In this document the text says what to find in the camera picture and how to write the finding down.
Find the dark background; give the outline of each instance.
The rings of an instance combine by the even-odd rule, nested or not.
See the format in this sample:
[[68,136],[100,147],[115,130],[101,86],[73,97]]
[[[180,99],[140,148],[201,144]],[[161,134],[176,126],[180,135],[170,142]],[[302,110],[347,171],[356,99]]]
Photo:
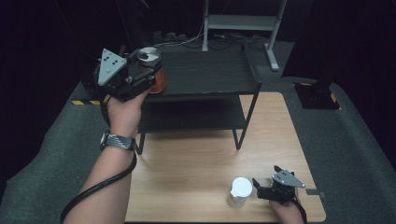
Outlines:
[[[203,0],[147,3],[150,9],[135,0],[2,1],[2,188],[38,153],[73,89],[90,78],[103,48],[141,48],[153,31],[198,34]],[[275,15],[278,3],[212,0],[210,12]],[[284,76],[319,79],[329,74],[329,66],[336,67],[332,80],[351,98],[393,165],[395,11],[392,0],[289,1],[277,36],[296,42]]]

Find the wooden tabletop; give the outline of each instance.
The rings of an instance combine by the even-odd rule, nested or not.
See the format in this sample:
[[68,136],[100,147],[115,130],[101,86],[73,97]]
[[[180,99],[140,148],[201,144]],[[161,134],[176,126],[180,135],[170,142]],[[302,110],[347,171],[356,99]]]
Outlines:
[[[251,97],[241,96],[245,113]],[[274,165],[295,172],[307,189],[316,188],[283,96],[261,92],[240,150],[232,131],[147,134],[125,221],[277,222],[255,189],[242,207],[227,203],[235,178],[268,183]],[[326,218],[318,195],[305,189],[299,195],[309,222]]]

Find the gray floor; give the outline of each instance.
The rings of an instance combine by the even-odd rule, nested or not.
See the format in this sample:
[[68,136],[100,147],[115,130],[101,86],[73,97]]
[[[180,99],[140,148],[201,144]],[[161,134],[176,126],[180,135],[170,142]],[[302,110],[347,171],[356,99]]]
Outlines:
[[[284,95],[311,173],[326,195],[324,223],[395,223],[396,174],[345,92],[331,86],[341,110],[302,109],[292,83],[312,80],[281,78],[292,43],[275,44],[278,72],[271,71],[261,44],[251,48],[264,81],[262,90]],[[105,128],[98,106],[67,102],[38,156],[8,181],[0,223],[59,223],[64,206],[78,193],[100,153]]]

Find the human hand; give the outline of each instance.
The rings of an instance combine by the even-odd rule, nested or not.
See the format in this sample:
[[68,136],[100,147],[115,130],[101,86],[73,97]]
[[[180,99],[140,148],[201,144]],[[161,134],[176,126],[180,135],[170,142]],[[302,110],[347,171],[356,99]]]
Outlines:
[[127,102],[111,97],[107,102],[110,132],[123,137],[136,138],[141,118],[140,107],[149,90]]
[[[298,199],[298,190],[295,189],[297,202],[300,203]],[[286,202],[280,204],[275,201],[270,201],[269,204],[274,209],[279,221],[285,224],[304,224],[303,217],[297,205],[292,202]]]

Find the forearm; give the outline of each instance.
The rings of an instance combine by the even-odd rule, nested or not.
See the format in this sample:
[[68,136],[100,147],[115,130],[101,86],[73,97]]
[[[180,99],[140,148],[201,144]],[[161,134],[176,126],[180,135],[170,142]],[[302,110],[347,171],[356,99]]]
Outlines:
[[[80,192],[127,169],[134,152],[116,147],[106,147]],[[77,204],[64,223],[124,223],[129,201],[131,175],[95,192]]]

